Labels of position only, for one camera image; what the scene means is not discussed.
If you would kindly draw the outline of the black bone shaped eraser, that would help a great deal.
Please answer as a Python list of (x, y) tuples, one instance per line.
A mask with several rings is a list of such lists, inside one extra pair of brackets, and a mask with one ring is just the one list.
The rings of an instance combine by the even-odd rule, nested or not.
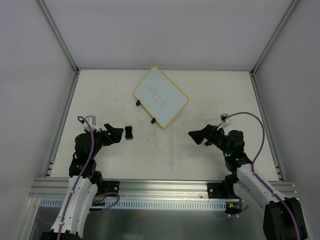
[(133, 139), (133, 127), (126, 126), (124, 129), (125, 129), (125, 139), (132, 140)]

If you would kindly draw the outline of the yellow framed whiteboard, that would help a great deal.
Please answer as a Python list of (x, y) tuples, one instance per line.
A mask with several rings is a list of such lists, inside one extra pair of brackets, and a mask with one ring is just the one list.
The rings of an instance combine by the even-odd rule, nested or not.
[(189, 97), (158, 67), (153, 66), (133, 91), (133, 96), (155, 119), (167, 128), (189, 103)]

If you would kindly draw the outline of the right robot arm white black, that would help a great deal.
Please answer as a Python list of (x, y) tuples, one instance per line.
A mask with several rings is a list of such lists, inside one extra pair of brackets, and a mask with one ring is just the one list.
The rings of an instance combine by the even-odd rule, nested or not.
[(308, 237), (299, 200), (287, 197), (264, 180), (245, 151), (242, 131), (225, 134), (217, 125), (208, 124), (201, 130), (188, 132), (197, 145), (214, 145), (222, 151), (230, 175), (214, 189), (221, 196), (239, 197), (263, 216), (263, 232), (268, 240), (305, 240)]

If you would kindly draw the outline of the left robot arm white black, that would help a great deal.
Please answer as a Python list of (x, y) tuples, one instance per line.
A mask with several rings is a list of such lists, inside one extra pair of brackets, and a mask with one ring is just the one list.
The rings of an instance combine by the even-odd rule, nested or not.
[(104, 124), (105, 130), (93, 125), (84, 127), (84, 133), (75, 137), (74, 153), (69, 167), (67, 192), (62, 206), (49, 232), (42, 240), (81, 240), (87, 216), (95, 197), (119, 197), (117, 192), (103, 192), (102, 173), (96, 170), (95, 157), (102, 147), (121, 141), (123, 128)]

